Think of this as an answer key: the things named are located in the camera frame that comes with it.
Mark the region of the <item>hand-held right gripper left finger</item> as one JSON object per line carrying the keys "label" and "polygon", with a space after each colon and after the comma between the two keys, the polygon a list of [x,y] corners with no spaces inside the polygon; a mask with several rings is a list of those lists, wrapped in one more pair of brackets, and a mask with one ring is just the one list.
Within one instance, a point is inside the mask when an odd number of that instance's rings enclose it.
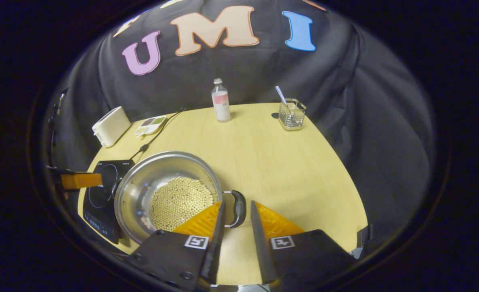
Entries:
{"label": "hand-held right gripper left finger", "polygon": [[170,292],[208,292],[217,281],[224,221],[225,206],[217,202],[173,232],[152,233],[126,264]]}

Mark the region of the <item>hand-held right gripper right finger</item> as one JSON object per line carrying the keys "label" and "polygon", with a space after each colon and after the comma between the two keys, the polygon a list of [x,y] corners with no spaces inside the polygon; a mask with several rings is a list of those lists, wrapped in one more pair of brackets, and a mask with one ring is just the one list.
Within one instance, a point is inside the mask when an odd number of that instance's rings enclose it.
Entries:
{"label": "hand-held right gripper right finger", "polygon": [[305,231],[256,201],[251,224],[263,284],[325,284],[355,264],[324,231]]}

